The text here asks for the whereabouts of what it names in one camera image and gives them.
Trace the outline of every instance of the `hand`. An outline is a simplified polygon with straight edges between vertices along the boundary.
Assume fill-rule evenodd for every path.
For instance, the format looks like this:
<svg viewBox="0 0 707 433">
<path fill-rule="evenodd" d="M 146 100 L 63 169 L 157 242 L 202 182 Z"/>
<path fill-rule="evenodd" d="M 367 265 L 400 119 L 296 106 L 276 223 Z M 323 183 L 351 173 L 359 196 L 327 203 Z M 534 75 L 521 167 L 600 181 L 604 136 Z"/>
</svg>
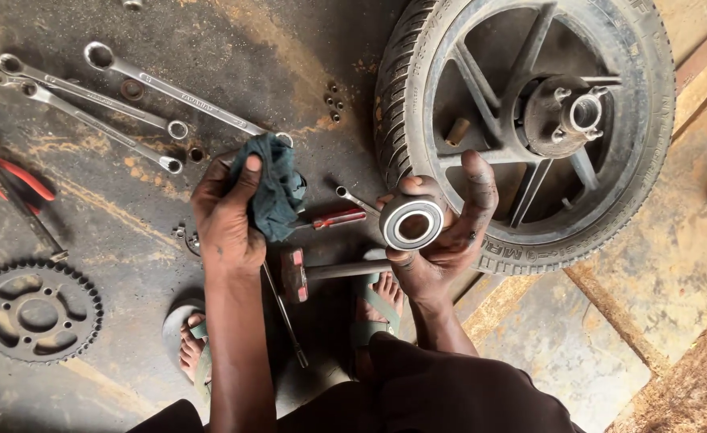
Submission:
<svg viewBox="0 0 707 433">
<path fill-rule="evenodd" d="M 468 179 L 468 192 L 460 216 L 446 203 L 439 183 L 429 176 L 403 178 L 394 192 L 379 198 L 376 204 L 382 210 L 397 193 L 426 194 L 445 208 L 444 229 L 430 245 L 420 251 L 386 249 L 402 290 L 419 304 L 446 300 L 450 283 L 478 257 L 484 232 L 497 207 L 497 188 L 490 164 L 473 150 L 463 152 L 461 164 Z"/>
<path fill-rule="evenodd" d="M 190 198 L 206 273 L 259 276 L 265 261 L 265 238 L 249 227 L 246 205 L 260 183 L 262 165 L 257 155 L 246 158 L 239 182 L 224 196 L 230 167 L 222 155 L 217 156 Z"/>
</svg>

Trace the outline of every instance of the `sprocket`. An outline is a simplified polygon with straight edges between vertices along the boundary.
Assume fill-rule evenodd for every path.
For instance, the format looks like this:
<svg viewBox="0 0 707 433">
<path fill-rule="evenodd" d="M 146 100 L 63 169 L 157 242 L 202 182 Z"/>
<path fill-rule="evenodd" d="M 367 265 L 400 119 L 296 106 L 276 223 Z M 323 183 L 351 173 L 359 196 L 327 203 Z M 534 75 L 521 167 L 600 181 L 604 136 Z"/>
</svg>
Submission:
<svg viewBox="0 0 707 433">
<path fill-rule="evenodd" d="M 50 364 L 83 353 L 102 329 L 94 284 L 51 261 L 0 267 L 0 352 Z"/>
</svg>

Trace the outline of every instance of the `screwdriver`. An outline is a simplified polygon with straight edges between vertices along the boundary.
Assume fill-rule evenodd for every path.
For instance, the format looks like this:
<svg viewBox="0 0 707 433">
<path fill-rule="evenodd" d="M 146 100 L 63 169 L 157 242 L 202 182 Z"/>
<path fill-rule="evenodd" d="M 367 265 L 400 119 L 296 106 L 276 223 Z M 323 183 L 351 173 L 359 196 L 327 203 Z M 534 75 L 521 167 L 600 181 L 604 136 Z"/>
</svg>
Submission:
<svg viewBox="0 0 707 433">
<path fill-rule="evenodd" d="M 367 212 L 357 208 L 346 210 L 345 212 L 330 213 L 329 215 L 313 218 L 310 223 L 297 223 L 295 229 L 305 229 L 312 227 L 316 231 L 320 231 L 324 227 L 335 227 L 357 221 L 367 219 Z"/>
</svg>

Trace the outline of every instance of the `man's right hand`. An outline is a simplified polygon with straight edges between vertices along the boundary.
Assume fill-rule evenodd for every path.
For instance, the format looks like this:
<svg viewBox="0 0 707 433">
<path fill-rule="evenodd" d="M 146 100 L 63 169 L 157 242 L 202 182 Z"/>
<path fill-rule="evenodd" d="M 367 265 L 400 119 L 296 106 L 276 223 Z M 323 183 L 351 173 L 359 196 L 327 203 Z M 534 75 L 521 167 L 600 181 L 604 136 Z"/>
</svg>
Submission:
<svg viewBox="0 0 707 433">
<path fill-rule="evenodd" d="M 497 188 L 490 164 L 479 152 L 463 152 L 461 164 L 468 179 L 466 202 L 460 216 L 446 204 L 439 183 L 429 176 L 408 176 L 397 191 L 378 199 L 378 209 L 394 198 L 430 195 L 445 208 L 445 227 L 439 237 L 420 251 L 387 248 L 386 256 L 410 300 L 430 306 L 446 302 L 450 283 L 479 256 L 482 239 L 498 204 Z"/>
</svg>

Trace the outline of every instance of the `fingernail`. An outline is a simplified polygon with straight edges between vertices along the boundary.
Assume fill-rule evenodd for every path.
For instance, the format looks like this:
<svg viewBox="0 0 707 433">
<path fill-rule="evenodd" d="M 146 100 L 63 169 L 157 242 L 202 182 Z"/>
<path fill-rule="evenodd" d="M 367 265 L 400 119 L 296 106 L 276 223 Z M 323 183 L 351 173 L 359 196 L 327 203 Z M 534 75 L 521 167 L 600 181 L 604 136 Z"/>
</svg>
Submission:
<svg viewBox="0 0 707 433">
<path fill-rule="evenodd" d="M 244 163 L 244 167 L 246 167 L 247 170 L 249 171 L 258 171 L 261 167 L 263 166 L 263 162 L 260 159 L 259 156 L 257 155 L 249 155 L 246 158 L 246 162 Z"/>
</svg>

